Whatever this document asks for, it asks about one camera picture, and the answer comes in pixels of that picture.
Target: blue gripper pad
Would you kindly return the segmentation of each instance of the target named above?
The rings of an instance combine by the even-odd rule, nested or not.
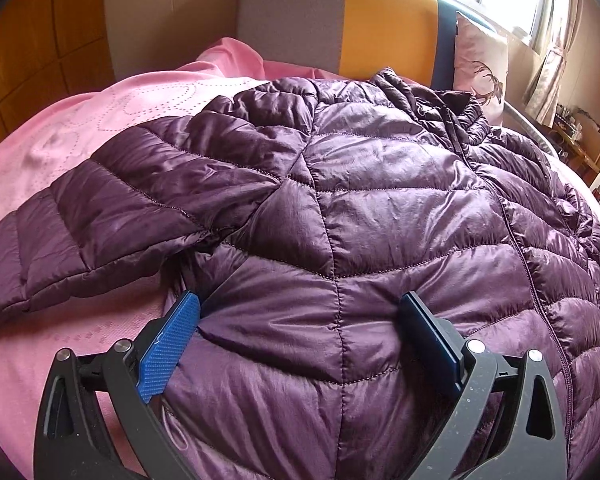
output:
[[[138,393],[145,404],[163,393],[200,320],[200,300],[187,292],[140,359]]]
[[[398,322],[437,390],[458,399],[466,381],[462,336],[448,320],[435,317],[413,291],[400,298]]]

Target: deer print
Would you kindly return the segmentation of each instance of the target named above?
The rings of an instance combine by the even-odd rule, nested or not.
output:
[[[493,75],[491,68],[486,66],[483,62],[472,61],[471,63],[475,65],[474,74],[482,74],[482,77],[489,79],[493,83],[493,90],[487,92],[486,94],[480,94],[474,87],[471,87],[471,90],[474,91],[474,95],[478,99],[478,102],[481,105],[485,105],[495,97],[498,100],[498,104],[501,104],[502,94],[504,93],[504,84],[498,81],[498,78]]]

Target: pillow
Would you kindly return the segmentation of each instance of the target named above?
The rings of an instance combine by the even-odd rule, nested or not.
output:
[[[502,126],[509,68],[507,38],[456,12],[454,90],[476,96],[491,126]]]

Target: pink bed sheet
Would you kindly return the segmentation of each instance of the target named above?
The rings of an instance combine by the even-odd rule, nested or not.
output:
[[[264,61],[246,44],[225,38],[178,70],[136,75],[49,106],[0,144],[0,219],[126,127],[195,114],[217,95],[231,97],[284,76],[338,77]],[[77,354],[96,353],[119,338],[134,338],[148,320],[162,315],[166,294],[156,275],[0,329],[0,446],[27,479],[33,478],[38,404],[55,352],[69,346]],[[123,462],[140,472],[108,398],[101,406]]]

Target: wooden cabinet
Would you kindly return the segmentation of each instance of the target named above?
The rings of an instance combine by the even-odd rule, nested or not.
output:
[[[0,141],[49,104],[112,83],[104,0],[9,0],[0,11]]]

